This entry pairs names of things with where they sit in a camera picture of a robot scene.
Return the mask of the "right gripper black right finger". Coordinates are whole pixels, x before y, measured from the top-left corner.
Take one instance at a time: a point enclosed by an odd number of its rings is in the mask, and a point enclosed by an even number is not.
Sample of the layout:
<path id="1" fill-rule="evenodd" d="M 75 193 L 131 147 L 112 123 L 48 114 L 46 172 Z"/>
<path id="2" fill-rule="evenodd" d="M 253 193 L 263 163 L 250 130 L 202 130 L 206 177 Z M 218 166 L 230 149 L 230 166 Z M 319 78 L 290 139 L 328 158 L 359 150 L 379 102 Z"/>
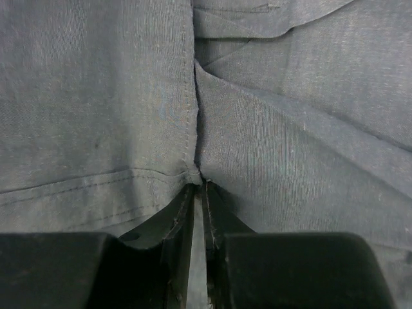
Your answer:
<path id="1" fill-rule="evenodd" d="M 370 246 L 346 232 L 258 233 L 212 182 L 202 189 L 214 308 L 393 308 Z"/>

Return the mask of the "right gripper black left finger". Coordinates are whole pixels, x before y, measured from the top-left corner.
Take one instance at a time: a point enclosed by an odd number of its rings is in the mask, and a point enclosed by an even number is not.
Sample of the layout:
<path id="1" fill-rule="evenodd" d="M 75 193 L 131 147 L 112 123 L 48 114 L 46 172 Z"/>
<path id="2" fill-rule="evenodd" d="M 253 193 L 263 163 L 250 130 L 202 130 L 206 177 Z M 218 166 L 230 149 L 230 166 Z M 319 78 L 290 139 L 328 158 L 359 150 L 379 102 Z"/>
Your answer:
<path id="1" fill-rule="evenodd" d="M 193 185 L 129 232 L 1 234 L 2 308 L 184 308 Z"/>

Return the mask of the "grey long sleeve shirt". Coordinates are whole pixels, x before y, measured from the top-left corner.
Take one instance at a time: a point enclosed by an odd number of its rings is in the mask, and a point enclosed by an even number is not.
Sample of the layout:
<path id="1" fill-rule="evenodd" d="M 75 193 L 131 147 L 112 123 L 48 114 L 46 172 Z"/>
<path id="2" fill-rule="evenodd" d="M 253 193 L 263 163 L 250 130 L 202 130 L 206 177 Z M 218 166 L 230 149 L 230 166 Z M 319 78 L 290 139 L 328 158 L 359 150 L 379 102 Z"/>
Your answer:
<path id="1" fill-rule="evenodd" d="M 410 308 L 411 2 L 1 2 L 3 232 L 121 234 L 203 180 L 362 236 Z"/>

